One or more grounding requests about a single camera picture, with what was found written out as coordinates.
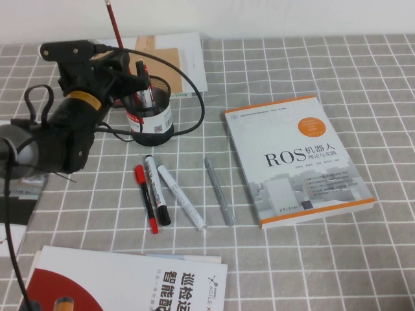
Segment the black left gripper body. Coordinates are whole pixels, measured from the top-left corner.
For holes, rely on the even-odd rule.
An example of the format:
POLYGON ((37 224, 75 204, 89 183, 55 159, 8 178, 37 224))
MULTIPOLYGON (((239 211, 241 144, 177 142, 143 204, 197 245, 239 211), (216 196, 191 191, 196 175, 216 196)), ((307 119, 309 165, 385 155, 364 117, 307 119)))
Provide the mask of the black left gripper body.
POLYGON ((103 101, 124 101, 131 96, 128 86, 130 57, 121 52, 109 52, 97 59, 73 52, 58 53, 58 83, 63 96, 84 91, 103 101))

